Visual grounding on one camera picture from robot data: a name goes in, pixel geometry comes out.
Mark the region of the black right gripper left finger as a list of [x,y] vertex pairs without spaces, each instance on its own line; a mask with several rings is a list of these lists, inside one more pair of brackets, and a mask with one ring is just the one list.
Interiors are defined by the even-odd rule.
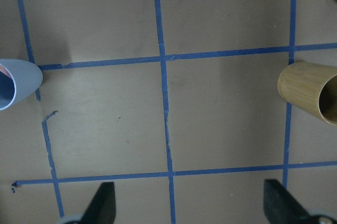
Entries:
[[114,223],[116,198],[114,182],[103,182],[84,212],[79,223]]

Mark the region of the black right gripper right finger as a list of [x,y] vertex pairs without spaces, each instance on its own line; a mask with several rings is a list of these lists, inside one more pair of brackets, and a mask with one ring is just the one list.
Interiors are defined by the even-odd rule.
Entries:
[[319,223],[276,179],[264,180],[263,211],[271,224]]

